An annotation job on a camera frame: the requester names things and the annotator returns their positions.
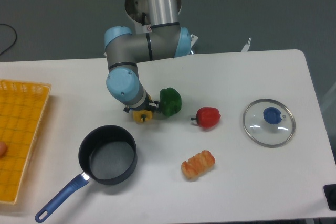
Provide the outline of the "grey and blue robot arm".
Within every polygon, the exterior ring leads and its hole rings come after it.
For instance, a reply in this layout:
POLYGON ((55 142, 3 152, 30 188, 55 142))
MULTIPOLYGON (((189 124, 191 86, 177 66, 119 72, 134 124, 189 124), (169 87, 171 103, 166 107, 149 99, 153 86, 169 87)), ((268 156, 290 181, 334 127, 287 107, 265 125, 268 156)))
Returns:
POLYGON ((133 34, 125 26, 108 29, 104 50, 108 63, 106 85, 111 95, 125 105, 124 111, 162 112, 162 103, 153 101, 140 82, 137 64, 186 56, 191 35, 178 21, 177 0, 146 0, 151 31, 133 34))

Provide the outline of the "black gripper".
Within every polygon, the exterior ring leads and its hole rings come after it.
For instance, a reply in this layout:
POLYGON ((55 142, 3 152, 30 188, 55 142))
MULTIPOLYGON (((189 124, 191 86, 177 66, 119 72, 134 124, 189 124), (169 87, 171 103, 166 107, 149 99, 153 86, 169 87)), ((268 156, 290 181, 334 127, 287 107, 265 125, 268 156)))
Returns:
POLYGON ((160 109, 160 102, 159 101, 152 101, 150 96, 146 93, 140 99, 140 101, 133 105, 126 105, 123 110, 126 113, 129 113, 130 110, 140 111, 148 109, 153 113, 161 113, 160 109))

